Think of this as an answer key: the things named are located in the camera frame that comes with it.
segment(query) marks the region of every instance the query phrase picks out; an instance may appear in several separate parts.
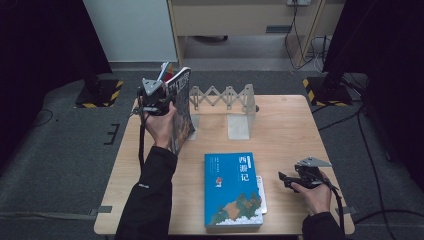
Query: white wall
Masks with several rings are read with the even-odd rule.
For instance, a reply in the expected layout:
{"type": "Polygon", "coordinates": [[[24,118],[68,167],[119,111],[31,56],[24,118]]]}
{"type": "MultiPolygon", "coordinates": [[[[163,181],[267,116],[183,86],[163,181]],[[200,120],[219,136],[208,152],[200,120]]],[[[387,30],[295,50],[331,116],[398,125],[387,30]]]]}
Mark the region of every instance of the white wall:
{"type": "Polygon", "coordinates": [[[177,62],[166,0],[84,0],[109,62],[177,62]]]}

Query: yellow black hazard tape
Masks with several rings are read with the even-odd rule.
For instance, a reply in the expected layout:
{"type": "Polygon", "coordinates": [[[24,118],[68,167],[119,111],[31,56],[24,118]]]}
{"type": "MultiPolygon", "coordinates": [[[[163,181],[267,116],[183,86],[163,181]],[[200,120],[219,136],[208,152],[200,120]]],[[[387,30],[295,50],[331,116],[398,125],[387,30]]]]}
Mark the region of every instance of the yellow black hazard tape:
{"type": "Polygon", "coordinates": [[[102,81],[102,85],[107,89],[107,93],[109,94],[106,101],[100,101],[95,102],[93,99],[89,99],[87,101],[83,102],[76,102],[75,107],[76,108],[97,108],[97,107],[111,107],[115,103],[116,99],[118,98],[119,92],[121,91],[121,87],[124,84],[124,81],[118,80],[118,81],[102,81]]]}
{"type": "Polygon", "coordinates": [[[339,106],[339,107],[344,107],[344,106],[352,105],[351,101],[340,101],[340,100],[337,100],[337,101],[321,101],[321,100],[317,100],[308,79],[303,79],[303,86],[305,87],[306,93],[308,94],[308,97],[309,97],[309,101],[311,102],[311,104],[313,106],[339,106]]]}

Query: black curtain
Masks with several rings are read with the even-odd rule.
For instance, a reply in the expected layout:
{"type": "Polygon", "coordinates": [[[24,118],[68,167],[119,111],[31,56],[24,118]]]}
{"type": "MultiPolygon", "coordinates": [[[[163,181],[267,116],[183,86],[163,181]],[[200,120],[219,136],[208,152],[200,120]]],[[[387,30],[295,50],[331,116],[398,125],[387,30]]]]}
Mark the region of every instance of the black curtain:
{"type": "Polygon", "coordinates": [[[0,0],[3,168],[47,92],[111,73],[82,0],[0,0]]]}
{"type": "Polygon", "coordinates": [[[347,0],[324,71],[368,75],[363,100],[388,157],[424,190],[423,23],[419,0],[347,0]]]}

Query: wooden table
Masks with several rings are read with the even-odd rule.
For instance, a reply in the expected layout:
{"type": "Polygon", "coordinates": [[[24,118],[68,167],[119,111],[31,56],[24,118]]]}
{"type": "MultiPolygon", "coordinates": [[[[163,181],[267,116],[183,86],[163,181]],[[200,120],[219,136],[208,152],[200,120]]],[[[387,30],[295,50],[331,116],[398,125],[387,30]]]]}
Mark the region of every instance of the wooden table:
{"type": "MultiPolygon", "coordinates": [[[[321,137],[312,117],[307,100],[300,95],[256,95],[259,112],[252,126],[249,140],[231,141],[227,136],[226,114],[240,109],[227,110],[224,104],[215,107],[201,103],[199,125],[195,140],[187,141],[179,154],[178,166],[173,178],[174,196],[169,234],[208,234],[204,222],[204,154],[207,152],[251,151],[255,158],[256,172],[263,177],[268,212],[264,224],[249,234],[302,233],[302,221],[307,216],[306,204],[299,194],[284,187],[278,171],[298,177],[294,164],[309,156],[329,161],[321,137]]],[[[102,206],[112,206],[110,213],[99,213],[94,231],[101,235],[113,235],[132,186],[139,178],[138,116],[128,122],[112,174],[102,201],[102,206]]],[[[145,155],[152,139],[146,132],[145,155]]],[[[332,168],[321,168],[338,186],[332,168]]],[[[337,203],[332,197],[332,214],[337,203]]],[[[345,214],[346,234],[354,231],[352,218],[345,214]]]]}

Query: book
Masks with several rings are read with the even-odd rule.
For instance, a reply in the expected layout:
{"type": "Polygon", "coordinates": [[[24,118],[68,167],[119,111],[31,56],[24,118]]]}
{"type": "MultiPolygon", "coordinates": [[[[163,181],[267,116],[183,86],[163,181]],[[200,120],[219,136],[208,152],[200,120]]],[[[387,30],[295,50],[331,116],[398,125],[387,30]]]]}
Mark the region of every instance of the book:
{"type": "Polygon", "coordinates": [[[253,153],[205,154],[205,227],[260,227],[261,198],[253,153]]]}
{"type": "Polygon", "coordinates": [[[162,71],[159,75],[159,79],[164,82],[166,95],[174,94],[175,96],[174,106],[177,108],[177,112],[172,121],[171,151],[177,156],[184,142],[195,131],[190,116],[190,74],[191,69],[184,67],[173,75],[172,64],[166,62],[162,64],[162,71]]]}

